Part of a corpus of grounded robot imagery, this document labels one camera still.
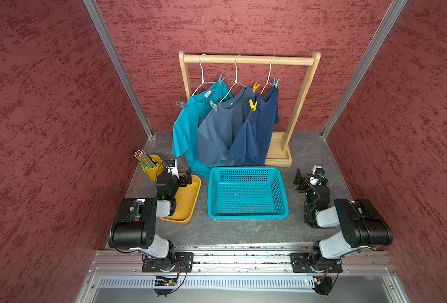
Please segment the teal clothespin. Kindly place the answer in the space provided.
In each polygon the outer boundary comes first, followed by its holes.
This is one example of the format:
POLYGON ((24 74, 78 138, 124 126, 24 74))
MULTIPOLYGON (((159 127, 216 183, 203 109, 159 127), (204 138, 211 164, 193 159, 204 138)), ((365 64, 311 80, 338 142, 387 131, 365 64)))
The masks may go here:
POLYGON ((274 79, 273 79, 272 87, 274 87, 274 88, 277 89, 277 88, 278 88, 278 85, 279 85, 279 81, 280 81, 279 79, 274 78, 274 79))

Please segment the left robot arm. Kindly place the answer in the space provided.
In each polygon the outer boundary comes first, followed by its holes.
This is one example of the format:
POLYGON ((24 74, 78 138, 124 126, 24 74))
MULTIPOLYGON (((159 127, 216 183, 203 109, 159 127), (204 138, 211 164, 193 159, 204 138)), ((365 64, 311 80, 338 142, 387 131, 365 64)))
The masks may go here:
POLYGON ((192 171, 179 177, 163 172, 156 179, 153 198, 123 199, 109 232, 108 244, 119 253, 142 254, 142 271, 148 273, 191 272, 193 253, 175 253, 174 245, 156 234, 156 219, 174 215, 178 189, 193 183, 192 171))

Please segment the navy blue t-shirt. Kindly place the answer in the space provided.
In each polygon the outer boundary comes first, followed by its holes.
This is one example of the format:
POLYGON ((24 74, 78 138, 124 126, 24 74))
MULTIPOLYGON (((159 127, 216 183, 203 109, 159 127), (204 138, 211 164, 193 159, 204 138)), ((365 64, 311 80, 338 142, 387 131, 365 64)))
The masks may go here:
POLYGON ((230 153, 235 166, 264 166, 274 127, 279 123, 279 89, 271 87, 267 95, 258 96, 257 108, 251 112, 239 130, 230 153))

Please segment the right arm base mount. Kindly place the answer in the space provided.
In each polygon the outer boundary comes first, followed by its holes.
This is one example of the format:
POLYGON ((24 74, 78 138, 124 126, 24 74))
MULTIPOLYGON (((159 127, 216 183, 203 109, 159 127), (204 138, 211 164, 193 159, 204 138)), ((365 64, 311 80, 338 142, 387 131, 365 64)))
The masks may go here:
POLYGON ((341 259, 326 259, 310 253, 290 253, 290 264, 294 273, 326 274, 342 273, 341 259))

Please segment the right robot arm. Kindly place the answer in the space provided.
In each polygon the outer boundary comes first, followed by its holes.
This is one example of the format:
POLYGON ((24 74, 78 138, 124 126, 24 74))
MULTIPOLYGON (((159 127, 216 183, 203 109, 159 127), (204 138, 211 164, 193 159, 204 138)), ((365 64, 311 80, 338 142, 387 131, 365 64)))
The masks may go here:
POLYGON ((393 233, 385 219, 367 199, 336 199, 325 170, 314 166, 311 174, 296 171, 295 190, 305 194, 304 223, 314 229, 339 228, 327 239, 316 241, 308 253, 292 253, 293 272, 340 273, 342 257, 362 249, 390 246, 393 233))

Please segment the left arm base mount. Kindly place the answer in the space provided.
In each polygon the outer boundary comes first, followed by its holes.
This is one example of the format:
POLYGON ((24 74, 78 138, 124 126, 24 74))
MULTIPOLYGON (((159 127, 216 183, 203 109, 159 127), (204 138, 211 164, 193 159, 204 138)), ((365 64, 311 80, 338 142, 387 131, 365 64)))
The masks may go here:
POLYGON ((145 256, 142 265, 143 273, 190 273, 193 267, 192 252, 176 252, 168 258, 157 259, 145 256))

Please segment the grey clothespin on teal shoulder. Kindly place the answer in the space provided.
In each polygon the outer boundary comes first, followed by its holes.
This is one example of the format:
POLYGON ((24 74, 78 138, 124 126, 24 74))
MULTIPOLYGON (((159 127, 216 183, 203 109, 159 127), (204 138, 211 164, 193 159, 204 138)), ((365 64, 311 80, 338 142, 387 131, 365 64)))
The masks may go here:
POLYGON ((185 102, 177 101, 176 105, 182 109, 188 109, 188 105, 185 102))

